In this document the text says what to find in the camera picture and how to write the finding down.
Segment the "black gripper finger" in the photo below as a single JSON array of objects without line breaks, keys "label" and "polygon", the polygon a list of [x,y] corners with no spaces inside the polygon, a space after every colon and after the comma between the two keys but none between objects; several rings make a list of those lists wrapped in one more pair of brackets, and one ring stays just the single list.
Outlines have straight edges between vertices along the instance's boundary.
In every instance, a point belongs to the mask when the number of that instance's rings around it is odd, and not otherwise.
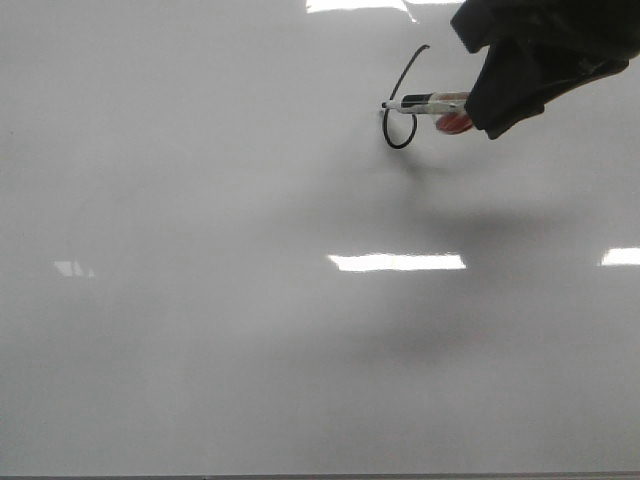
[{"label": "black gripper finger", "polygon": [[639,56],[637,1],[465,1],[450,25],[471,53],[510,39],[614,60]]},{"label": "black gripper finger", "polygon": [[495,140],[517,123],[544,113],[558,97],[628,66],[627,59],[564,46],[499,40],[489,46],[465,110],[474,126]]}]

